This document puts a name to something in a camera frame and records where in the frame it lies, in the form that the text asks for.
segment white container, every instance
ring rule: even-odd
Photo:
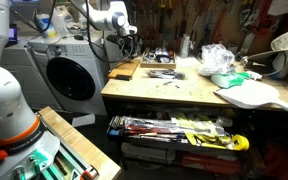
[[[57,33],[61,36],[70,33],[67,24],[72,22],[74,22],[73,16],[67,11],[66,6],[62,5],[54,8],[52,23]]]
[[[36,15],[36,19],[38,22],[38,26],[44,30],[49,21],[50,21],[50,15],[48,14],[37,14]],[[51,23],[50,26],[48,27],[48,29],[46,31],[44,31],[43,36],[45,39],[52,39],[52,38],[56,38],[56,31],[54,29],[53,24]]]
[[[79,13],[78,20],[79,20],[82,35],[87,36],[87,19],[83,16],[82,13]]]
[[[184,34],[182,38],[181,48],[180,48],[180,56],[182,58],[186,58],[188,56],[190,44],[191,44],[190,36],[188,36],[187,34]]]

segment wooden board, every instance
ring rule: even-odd
[[[139,63],[139,59],[132,59],[130,61],[120,62],[110,72],[108,78],[115,79],[116,75],[133,76],[134,71],[136,70]]]
[[[53,129],[56,132],[55,134],[69,144],[88,164],[97,169],[99,173],[98,180],[117,178],[121,168],[52,108],[46,107],[39,113],[46,121],[47,127]]]

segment paper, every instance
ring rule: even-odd
[[[176,57],[176,64],[180,67],[194,66],[197,63],[198,62],[194,57],[187,57],[187,58]]]
[[[288,13],[288,0],[273,0],[267,14],[278,16]]]
[[[94,124],[94,123],[95,123],[95,115],[89,114],[86,116],[73,118],[72,126],[78,127],[78,126],[85,126],[85,125]]]

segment small box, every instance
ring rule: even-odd
[[[169,63],[158,62],[156,60],[156,58],[151,59],[151,60],[145,60],[146,59],[145,55],[146,55],[146,53],[144,53],[142,55],[141,62],[140,62],[140,66],[142,68],[167,68],[167,69],[175,69],[176,68],[176,55],[175,55],[175,53],[173,56],[171,56],[172,60]]]

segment tool drawer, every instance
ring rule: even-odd
[[[246,156],[248,139],[241,123],[221,108],[176,108],[165,105],[120,105],[111,117],[108,138],[138,146],[198,152],[227,159]]]

